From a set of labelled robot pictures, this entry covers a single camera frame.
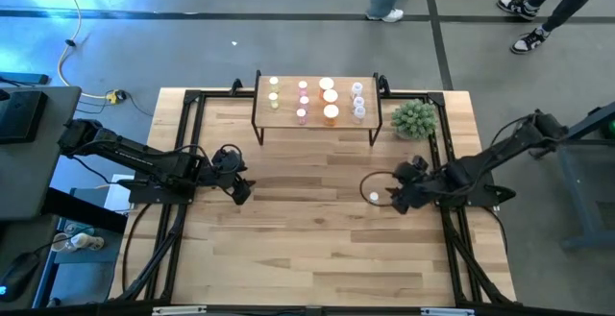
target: green succulent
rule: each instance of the green succulent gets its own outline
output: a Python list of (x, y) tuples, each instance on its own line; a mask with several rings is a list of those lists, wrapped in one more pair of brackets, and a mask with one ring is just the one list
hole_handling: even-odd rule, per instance
[(421, 100), (410, 100), (393, 111), (391, 125), (404, 138), (424, 139), (435, 132), (435, 106)]

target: concrete floor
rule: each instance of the concrete floor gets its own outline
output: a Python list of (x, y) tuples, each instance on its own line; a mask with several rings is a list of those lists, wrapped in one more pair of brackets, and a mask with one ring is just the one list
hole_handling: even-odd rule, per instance
[[(369, 0), (79, 0), (91, 10), (228, 13), (362, 13)], [(615, 0), (592, 0), (578, 14), (615, 16)], [(440, 14), (500, 16), (495, 0), (436, 0)], [(558, 0), (549, 1), (548, 15)], [(0, 0), (0, 9), (72, 9), (70, 0)], [(400, 0), (410, 14), (428, 14), (426, 0)], [(0, 65), (12, 72), (56, 76), (63, 40), (76, 20), (0, 17)], [(615, 25), (569, 24), (530, 56), (508, 46), (535, 24), (443, 23), (454, 89), (471, 91), (483, 144), (504, 123), (540, 108), (574, 124), (613, 100)], [(429, 22), (388, 25), (365, 21), (105, 20), (84, 22), (80, 48), (66, 77), (85, 91), (124, 88), (152, 111), (163, 86), (250, 83), (257, 68), (281, 75), (368, 76), (374, 71), (394, 88), (442, 89)], [(110, 129), (144, 141), (150, 118), (130, 105), (95, 117)], [(124, 120), (131, 118), (130, 123)], [(126, 169), (87, 158), (107, 176)], [(518, 192), (502, 206), (510, 268), (519, 301), (534, 306), (613, 313), (615, 251), (564, 252), (559, 241), (578, 234), (578, 220), (554, 157), (518, 157), (495, 172)], [(61, 160), (53, 185), (93, 187), (96, 176)]]

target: yellow plug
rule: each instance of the yellow plug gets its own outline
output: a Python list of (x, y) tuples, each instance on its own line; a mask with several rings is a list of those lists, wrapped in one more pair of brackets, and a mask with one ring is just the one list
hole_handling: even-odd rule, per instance
[(107, 100), (109, 100), (112, 105), (117, 105), (126, 100), (126, 93), (124, 90), (114, 89), (112, 92), (107, 94)]

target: black floor stripe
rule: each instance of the black floor stripe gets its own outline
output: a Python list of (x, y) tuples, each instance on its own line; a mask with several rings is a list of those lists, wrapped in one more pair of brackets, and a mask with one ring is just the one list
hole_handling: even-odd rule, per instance
[[(212, 13), (212, 12), (129, 12), (83, 10), (83, 19), (135, 20), (279, 20), (279, 21), (363, 21), (362, 13)], [(437, 17), (440, 23), (544, 23), (547, 17), (532, 22), (515, 16), (407, 14), (403, 22), (428, 22)], [(0, 17), (77, 18), (70, 9), (0, 10)], [(576, 16), (566, 24), (615, 24), (615, 16)]]
[(440, 79), (442, 80), (442, 88), (444, 90), (453, 90), (453, 80), (451, 79), (451, 71), (449, 69), (449, 61), (446, 58), (446, 49), (444, 48), (444, 37), (442, 36), (442, 28), (440, 27), (440, 17), (438, 16), (438, 7), (435, 0), (427, 0), (427, 7), (430, 11), (431, 31), (433, 32), (433, 43), (435, 45), (435, 57), (438, 60), (438, 68), (440, 69)]
[[(0, 17), (77, 18), (75, 10), (0, 10)], [(277, 20), (277, 21), (364, 21), (363, 13), (209, 13), (209, 12), (125, 12), (82, 10), (83, 19), (136, 20)], [(427, 14), (409, 14), (408, 22), (428, 22)]]

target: wooden tabletop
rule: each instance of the wooden tabletop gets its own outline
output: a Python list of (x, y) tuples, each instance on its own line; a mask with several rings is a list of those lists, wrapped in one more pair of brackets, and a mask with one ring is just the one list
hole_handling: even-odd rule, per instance
[[(269, 80), (273, 76), (262, 76), (258, 83), (256, 125), (259, 128), (313, 128), (330, 129), (325, 125), (323, 109), (325, 102), (319, 98), (321, 77), (277, 77), (280, 85), (277, 109), (272, 109), (269, 101), (271, 85)], [(376, 129), (380, 123), (378, 117), (378, 93), (376, 80), (369, 77), (333, 77), (333, 90), (337, 91), (338, 99), (335, 105), (339, 107), (339, 116), (333, 128), (337, 129)], [(299, 82), (307, 82), (307, 97), (309, 107), (307, 110), (307, 123), (298, 124), (297, 108), (299, 107)], [(361, 83), (363, 91), (361, 96), (365, 99), (365, 119), (360, 124), (353, 122), (351, 88), (354, 83)]]
[[(174, 147), (184, 92), (160, 91), (148, 145)], [(478, 153), (469, 93), (444, 95), (456, 155)], [(242, 207), (220, 191), (199, 190), (186, 217), (172, 302), (453, 305), (439, 211), (425, 206), (400, 215), (390, 207), (372, 207), (358, 194), (358, 183), (369, 172), (391, 170), (415, 154), (431, 160), (425, 142), (393, 134), (390, 114), (400, 104), (382, 101), (384, 124), (374, 147), (364, 144), (365, 132), (302, 129), (268, 130), (267, 144), (259, 146), (251, 126), (252, 99), (208, 99), (199, 143), (210, 155), (225, 143), (238, 145), (249, 167), (244, 176), (257, 184)], [(365, 190), (383, 192), (391, 182), (376, 177)], [(160, 209), (151, 206), (136, 227), (127, 258), (129, 283), (151, 256)], [(478, 262), (514, 300), (497, 222), (483, 209), (467, 212)], [(111, 297), (121, 292), (123, 248)], [(161, 288), (166, 260), (160, 271)], [(470, 296), (462, 263), (460, 271)]]

